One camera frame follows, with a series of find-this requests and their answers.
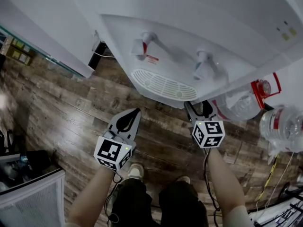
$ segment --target leg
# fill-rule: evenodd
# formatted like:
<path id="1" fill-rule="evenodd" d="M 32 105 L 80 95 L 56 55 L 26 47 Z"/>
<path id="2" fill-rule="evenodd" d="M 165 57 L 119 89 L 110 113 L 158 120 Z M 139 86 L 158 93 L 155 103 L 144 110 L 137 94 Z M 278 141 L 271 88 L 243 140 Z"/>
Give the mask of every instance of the leg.
<path id="1" fill-rule="evenodd" d="M 207 227 L 206 209 L 194 187 L 186 181 L 176 181 L 159 194 L 163 226 Z"/>
<path id="2" fill-rule="evenodd" d="M 152 198 L 146 193 L 146 187 L 140 180 L 134 178 L 125 180 L 120 185 L 113 204 L 110 219 L 116 222 L 117 216 L 119 218 L 118 223 L 114 223 L 113 226 L 157 226 L 152 220 L 151 202 Z"/>

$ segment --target drip tray grille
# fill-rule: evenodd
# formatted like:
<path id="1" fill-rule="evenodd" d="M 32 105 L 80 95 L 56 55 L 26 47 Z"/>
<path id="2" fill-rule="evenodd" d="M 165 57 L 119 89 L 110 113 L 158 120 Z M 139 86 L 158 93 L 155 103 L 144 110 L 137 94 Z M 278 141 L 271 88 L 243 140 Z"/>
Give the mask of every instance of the drip tray grille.
<path id="1" fill-rule="evenodd" d="M 193 87 L 148 70 L 136 69 L 132 72 L 132 77 L 140 86 L 157 95 L 178 101 L 197 99 L 197 91 Z"/>

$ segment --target sneaker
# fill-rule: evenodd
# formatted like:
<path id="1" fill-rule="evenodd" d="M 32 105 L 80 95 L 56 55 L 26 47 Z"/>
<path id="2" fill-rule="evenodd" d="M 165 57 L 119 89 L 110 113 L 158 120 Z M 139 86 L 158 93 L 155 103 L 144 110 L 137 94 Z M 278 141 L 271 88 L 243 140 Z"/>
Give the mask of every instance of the sneaker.
<path id="1" fill-rule="evenodd" d="M 176 182 L 187 182 L 188 184 L 190 184 L 190 178 L 189 178 L 189 176 L 181 176 L 181 177 L 179 177 L 177 180 L 176 180 Z"/>
<path id="2" fill-rule="evenodd" d="M 140 163 L 133 163 L 128 169 L 128 178 L 134 178 L 142 182 L 144 177 L 144 168 Z"/>

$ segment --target wooden floor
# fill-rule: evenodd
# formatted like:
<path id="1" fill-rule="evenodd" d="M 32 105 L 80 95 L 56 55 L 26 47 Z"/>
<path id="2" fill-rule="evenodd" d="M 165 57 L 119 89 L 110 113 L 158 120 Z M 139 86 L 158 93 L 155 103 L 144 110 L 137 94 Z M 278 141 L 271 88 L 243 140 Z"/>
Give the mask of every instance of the wooden floor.
<path id="1" fill-rule="evenodd" d="M 135 107 L 141 108 L 142 120 L 131 161 L 145 167 L 153 217 L 161 218 L 159 191 L 180 175 L 191 178 L 200 200 L 213 213 L 203 179 L 204 155 L 191 139 L 185 112 L 141 96 L 115 59 L 102 58 L 94 74 L 84 79 L 40 57 L 29 67 L 7 58 L 0 73 L 0 93 L 7 97 L 7 108 L 0 110 L 0 129 L 26 135 L 28 149 L 47 150 L 65 170 L 65 215 L 99 167 L 92 156 L 98 136 L 113 115 Z M 219 148 L 243 186 L 249 210 L 255 208 L 271 169 L 268 142 L 258 131 L 260 116 L 238 124 L 224 123 L 227 135 Z M 280 155 L 259 206 L 269 198 L 289 158 Z M 296 180 L 302 162 L 301 155 L 295 154 L 273 202 L 284 183 Z M 106 220 L 102 212 L 96 226 L 106 226 Z"/>

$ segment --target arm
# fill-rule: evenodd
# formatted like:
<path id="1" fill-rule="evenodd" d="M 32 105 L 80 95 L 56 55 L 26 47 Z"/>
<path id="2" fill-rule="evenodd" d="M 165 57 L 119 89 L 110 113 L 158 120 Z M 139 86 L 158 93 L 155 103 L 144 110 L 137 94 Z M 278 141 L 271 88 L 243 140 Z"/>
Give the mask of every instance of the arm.
<path id="1" fill-rule="evenodd" d="M 208 165 L 223 217 L 235 207 L 245 206 L 243 189 L 216 148 L 209 153 Z"/>
<path id="2" fill-rule="evenodd" d="M 114 177 L 114 172 L 107 167 L 101 167 L 85 189 L 77 196 L 71 206 L 69 223 L 80 227 L 94 227 L 104 202 L 108 189 Z"/>

